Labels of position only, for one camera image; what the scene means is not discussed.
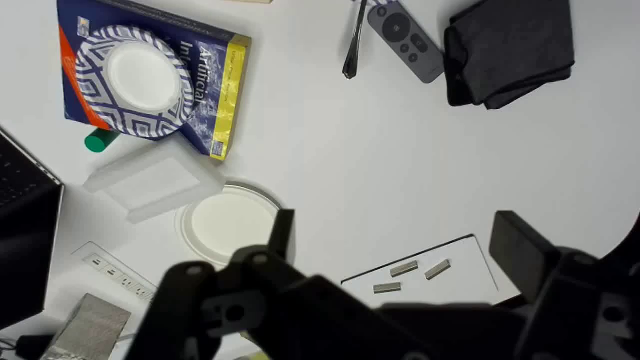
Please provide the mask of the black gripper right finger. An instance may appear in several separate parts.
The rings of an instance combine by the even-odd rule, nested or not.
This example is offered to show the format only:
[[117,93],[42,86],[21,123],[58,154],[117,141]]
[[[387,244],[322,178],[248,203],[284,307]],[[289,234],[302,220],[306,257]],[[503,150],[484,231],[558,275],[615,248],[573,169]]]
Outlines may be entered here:
[[489,237],[489,257],[520,290],[533,302],[562,253],[511,211],[497,211]]

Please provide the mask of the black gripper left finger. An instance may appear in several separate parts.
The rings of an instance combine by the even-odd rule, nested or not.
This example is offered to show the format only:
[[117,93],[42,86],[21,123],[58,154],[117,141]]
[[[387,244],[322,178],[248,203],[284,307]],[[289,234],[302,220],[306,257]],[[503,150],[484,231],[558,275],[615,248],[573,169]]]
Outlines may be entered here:
[[281,209],[275,215],[271,234],[267,240],[267,250],[284,260],[291,258],[291,244],[293,244],[293,220],[295,212]]

